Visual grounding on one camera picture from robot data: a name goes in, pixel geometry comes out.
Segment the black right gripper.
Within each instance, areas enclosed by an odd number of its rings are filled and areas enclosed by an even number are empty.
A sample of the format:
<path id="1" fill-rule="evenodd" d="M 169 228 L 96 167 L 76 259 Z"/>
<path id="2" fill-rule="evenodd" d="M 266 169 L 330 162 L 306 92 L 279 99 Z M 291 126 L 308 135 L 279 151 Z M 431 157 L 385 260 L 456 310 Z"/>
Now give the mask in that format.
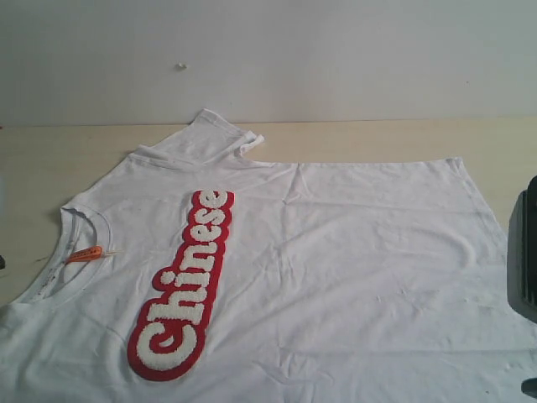
<path id="1" fill-rule="evenodd" d="M 509 305 L 536 323 L 536 177 L 515 202 L 508 223 L 507 295 Z"/>

